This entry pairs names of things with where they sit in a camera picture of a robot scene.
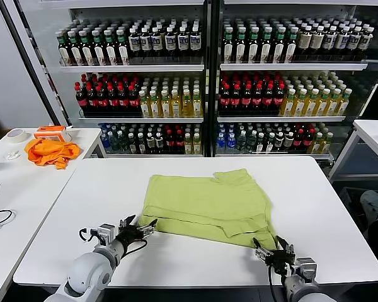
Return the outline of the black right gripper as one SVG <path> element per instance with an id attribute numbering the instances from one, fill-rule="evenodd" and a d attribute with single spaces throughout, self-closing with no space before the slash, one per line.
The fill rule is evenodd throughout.
<path id="1" fill-rule="evenodd" d="M 294 246 L 280 236 L 277 237 L 277 241 L 280 250 L 269 251 L 262 247 L 259 241 L 253 237 L 255 255 L 260 260 L 266 259 L 266 265 L 272 266 L 276 274 L 287 274 L 295 262 Z"/>

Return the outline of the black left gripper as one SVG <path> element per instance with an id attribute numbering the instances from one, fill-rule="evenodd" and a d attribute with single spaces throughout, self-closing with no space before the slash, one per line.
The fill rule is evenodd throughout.
<path id="1" fill-rule="evenodd" d="M 123 245 L 124 249 L 128 249 L 134 242 L 144 242 L 144 235 L 153 234 L 158 222 L 158 220 L 155 219 L 149 224 L 137 228 L 135 225 L 131 225 L 134 219 L 135 215 L 131 215 L 119 222 L 118 235 L 115 239 Z"/>

